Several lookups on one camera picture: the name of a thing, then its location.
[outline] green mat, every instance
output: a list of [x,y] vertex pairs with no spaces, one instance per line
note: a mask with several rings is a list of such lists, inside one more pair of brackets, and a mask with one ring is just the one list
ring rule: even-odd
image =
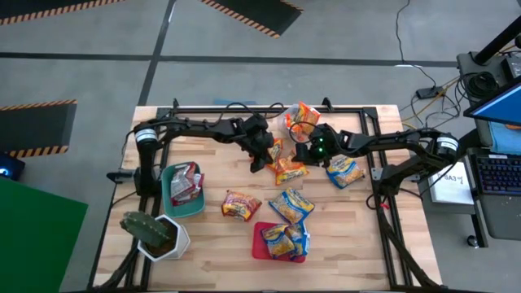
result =
[[2,292],[59,291],[87,205],[0,178]]

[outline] monitor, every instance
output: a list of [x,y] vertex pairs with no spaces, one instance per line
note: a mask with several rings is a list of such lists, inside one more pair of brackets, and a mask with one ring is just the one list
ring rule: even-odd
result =
[[466,117],[521,126],[521,77],[463,112]]

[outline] potted plant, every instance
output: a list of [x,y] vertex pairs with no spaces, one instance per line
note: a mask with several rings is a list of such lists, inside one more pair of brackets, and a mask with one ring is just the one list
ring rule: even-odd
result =
[[152,261],[179,259],[190,245],[186,228],[166,215],[154,219],[144,212],[126,212],[120,225],[139,240],[139,251]]

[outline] cactus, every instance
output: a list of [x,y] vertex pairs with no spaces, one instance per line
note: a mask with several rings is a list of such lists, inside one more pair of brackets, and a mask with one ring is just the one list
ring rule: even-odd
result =
[[135,238],[153,247],[161,247],[171,240],[167,227],[144,212],[126,212],[120,225]]

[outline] keyboard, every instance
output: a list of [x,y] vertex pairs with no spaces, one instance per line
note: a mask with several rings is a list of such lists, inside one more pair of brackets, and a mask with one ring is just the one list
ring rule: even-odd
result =
[[475,162],[480,191],[485,194],[521,195],[520,156],[478,155]]

